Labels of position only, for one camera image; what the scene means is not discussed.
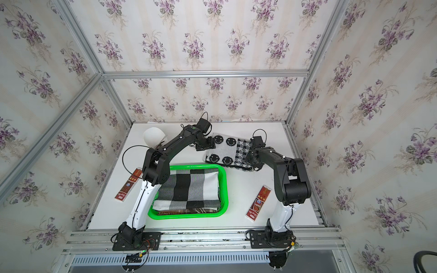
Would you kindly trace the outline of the white black smiley scarf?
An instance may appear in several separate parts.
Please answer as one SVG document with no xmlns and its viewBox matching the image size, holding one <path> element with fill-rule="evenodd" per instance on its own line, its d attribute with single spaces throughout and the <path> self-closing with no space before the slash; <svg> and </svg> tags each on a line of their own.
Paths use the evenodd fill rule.
<svg viewBox="0 0 437 273">
<path fill-rule="evenodd" d="M 250 140 L 218 133 L 212 135 L 212 140 L 215 148 L 207 150 L 204 162 L 242 171 L 254 171 L 245 160 L 252 147 Z"/>
</svg>

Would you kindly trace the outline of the black grey checked scarf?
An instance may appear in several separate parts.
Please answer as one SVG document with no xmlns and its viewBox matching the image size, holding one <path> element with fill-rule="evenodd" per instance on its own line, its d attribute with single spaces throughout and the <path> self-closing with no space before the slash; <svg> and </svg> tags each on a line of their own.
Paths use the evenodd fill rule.
<svg viewBox="0 0 437 273">
<path fill-rule="evenodd" d="M 157 212 L 221 208 L 218 168 L 173 170 L 158 191 Z"/>
</svg>

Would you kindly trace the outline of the brown plaid scarf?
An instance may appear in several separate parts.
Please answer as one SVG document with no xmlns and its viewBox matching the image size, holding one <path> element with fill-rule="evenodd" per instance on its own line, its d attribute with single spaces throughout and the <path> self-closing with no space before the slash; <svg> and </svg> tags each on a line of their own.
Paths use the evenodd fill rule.
<svg viewBox="0 0 437 273">
<path fill-rule="evenodd" d="M 193 215 L 193 214 L 209 214 L 216 213 L 218 209 L 211 208 L 194 208 L 194 209 L 182 209 L 182 210 L 164 210 L 157 211 L 158 216 L 167 216 L 167 215 Z"/>
</svg>

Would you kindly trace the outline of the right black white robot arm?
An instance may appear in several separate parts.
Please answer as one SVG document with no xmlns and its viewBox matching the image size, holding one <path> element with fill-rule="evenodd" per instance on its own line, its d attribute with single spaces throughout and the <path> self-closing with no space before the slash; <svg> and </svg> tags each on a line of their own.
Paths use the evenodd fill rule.
<svg viewBox="0 0 437 273">
<path fill-rule="evenodd" d="M 273 170 L 274 192 L 279 202 L 267 229 L 272 233 L 289 231 L 288 223 L 297 209 L 312 195 L 312 190 L 302 159 L 292 159 L 276 152 L 271 147 L 252 148 L 245 161 L 254 169 L 268 166 Z"/>
</svg>

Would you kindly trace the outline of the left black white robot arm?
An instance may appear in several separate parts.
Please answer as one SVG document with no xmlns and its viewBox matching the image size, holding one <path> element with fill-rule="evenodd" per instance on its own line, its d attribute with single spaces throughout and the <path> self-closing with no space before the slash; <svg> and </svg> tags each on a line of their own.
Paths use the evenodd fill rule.
<svg viewBox="0 0 437 273">
<path fill-rule="evenodd" d="M 195 125 L 182 127 L 182 131 L 162 147 L 149 148 L 146 151 L 142 166 L 141 190 L 129 217 L 118 228 L 118 235 L 121 238 L 130 244 L 133 244 L 136 239 L 141 239 L 146 225 L 147 211 L 162 184 L 170 177 L 172 159 L 192 144 L 198 151 L 214 148 L 215 142 L 208 135 L 211 130 L 211 123 L 201 119 Z"/>
</svg>

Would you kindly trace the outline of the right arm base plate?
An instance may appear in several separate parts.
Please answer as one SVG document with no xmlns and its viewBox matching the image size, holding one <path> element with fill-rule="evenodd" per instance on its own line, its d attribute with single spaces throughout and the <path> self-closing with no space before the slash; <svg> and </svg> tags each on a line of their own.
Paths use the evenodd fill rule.
<svg viewBox="0 0 437 273">
<path fill-rule="evenodd" d="M 277 233 L 249 229 L 245 232 L 245 238 L 249 241 L 252 249 L 288 249 L 293 247 L 297 240 L 296 236 L 290 230 Z"/>
</svg>

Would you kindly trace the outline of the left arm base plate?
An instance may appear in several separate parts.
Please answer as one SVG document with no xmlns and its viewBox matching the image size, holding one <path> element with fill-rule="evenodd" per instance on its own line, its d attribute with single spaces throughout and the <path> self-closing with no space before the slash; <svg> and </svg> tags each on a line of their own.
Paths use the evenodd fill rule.
<svg viewBox="0 0 437 273">
<path fill-rule="evenodd" d="M 143 232 L 134 236 L 132 241 L 125 239 L 120 233 L 111 238 L 113 251 L 158 250 L 161 232 Z"/>
</svg>

